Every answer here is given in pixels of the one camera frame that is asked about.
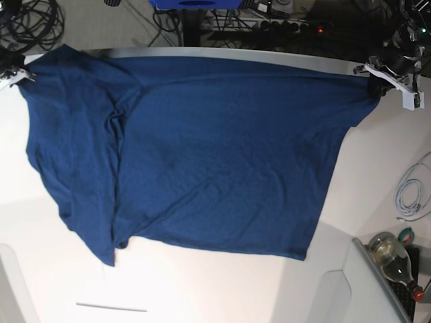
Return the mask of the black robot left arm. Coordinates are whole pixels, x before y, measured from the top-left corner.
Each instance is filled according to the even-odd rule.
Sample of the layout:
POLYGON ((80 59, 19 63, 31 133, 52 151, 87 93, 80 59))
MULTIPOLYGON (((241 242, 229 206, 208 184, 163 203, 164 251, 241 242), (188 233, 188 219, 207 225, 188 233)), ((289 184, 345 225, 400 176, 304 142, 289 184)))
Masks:
POLYGON ((385 5, 390 15, 382 45, 355 67, 354 74, 369 74, 368 93, 373 98, 395 89, 401 92, 405 109, 423 109, 420 79, 430 64, 430 2, 385 1, 385 5))

